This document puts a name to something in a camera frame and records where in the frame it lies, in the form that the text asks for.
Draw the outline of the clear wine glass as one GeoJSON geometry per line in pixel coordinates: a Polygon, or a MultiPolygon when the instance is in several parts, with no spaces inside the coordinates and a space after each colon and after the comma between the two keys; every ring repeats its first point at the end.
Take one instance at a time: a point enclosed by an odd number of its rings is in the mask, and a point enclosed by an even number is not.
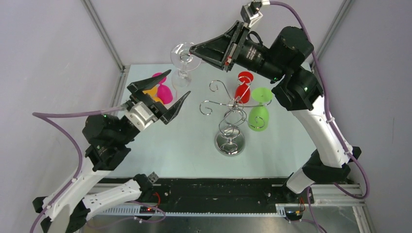
{"type": "Polygon", "coordinates": [[[172,74],[172,86],[176,91],[190,85],[191,72],[201,64],[201,59],[189,51],[194,45],[193,42],[183,42],[171,50],[171,62],[176,67],[172,74]]]}

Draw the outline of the green wine glass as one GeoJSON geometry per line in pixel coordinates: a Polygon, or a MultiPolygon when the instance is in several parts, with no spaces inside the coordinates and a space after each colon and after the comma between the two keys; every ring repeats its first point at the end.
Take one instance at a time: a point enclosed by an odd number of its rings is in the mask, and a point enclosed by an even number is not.
{"type": "Polygon", "coordinates": [[[272,102],[273,94],[270,89],[259,87],[252,91],[251,98],[258,102],[250,111],[248,126],[251,130],[261,132],[269,125],[269,112],[267,106],[272,102]]]}

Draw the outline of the chrome wine glass rack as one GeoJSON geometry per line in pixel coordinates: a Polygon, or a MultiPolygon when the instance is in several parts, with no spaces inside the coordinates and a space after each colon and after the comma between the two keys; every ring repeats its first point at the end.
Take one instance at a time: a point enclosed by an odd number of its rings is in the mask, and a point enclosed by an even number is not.
{"type": "Polygon", "coordinates": [[[246,104],[239,103],[235,96],[228,96],[229,101],[227,103],[205,100],[200,103],[199,110],[203,115],[209,116],[213,110],[207,107],[207,104],[216,104],[228,108],[219,122],[219,131],[215,134],[214,145],[221,154],[231,157],[239,155],[245,149],[246,140],[240,126],[242,124],[247,124],[248,126],[250,111],[254,105],[258,105],[258,102],[254,101],[251,95],[246,104]]]}

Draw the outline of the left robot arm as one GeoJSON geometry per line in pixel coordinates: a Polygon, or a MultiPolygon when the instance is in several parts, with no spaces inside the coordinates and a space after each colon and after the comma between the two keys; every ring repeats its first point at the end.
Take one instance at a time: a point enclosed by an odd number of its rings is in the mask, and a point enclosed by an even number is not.
{"type": "Polygon", "coordinates": [[[90,190],[115,170],[130,148],[128,143],[157,121],[170,123],[179,113],[185,98],[169,108],[155,101],[148,90],[159,84],[169,71],[132,82],[130,97],[124,104],[106,110],[71,114],[34,113],[50,124],[56,118],[86,117],[83,135],[89,143],[85,152],[78,152],[78,167],[56,192],[37,197],[33,206],[38,213],[34,221],[45,233],[73,233],[96,214],[124,202],[150,201],[155,195],[155,174],[138,174],[126,183],[97,194],[90,190]]]}

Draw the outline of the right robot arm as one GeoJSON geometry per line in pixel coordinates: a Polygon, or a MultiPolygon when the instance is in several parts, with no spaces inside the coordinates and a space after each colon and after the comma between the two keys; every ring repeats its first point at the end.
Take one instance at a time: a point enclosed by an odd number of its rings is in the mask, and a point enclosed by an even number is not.
{"type": "Polygon", "coordinates": [[[295,203],[314,183],[344,181],[349,163],[361,150],[337,136],[338,128],[326,116],[326,94],[315,75],[302,63],[313,52],[304,30],[287,26],[270,47],[251,39],[253,32],[237,21],[224,34],[190,47],[189,51],[204,62],[224,71],[239,65],[275,84],[272,93],[278,103],[303,125],[315,144],[310,158],[282,185],[285,201],[295,203]]]}

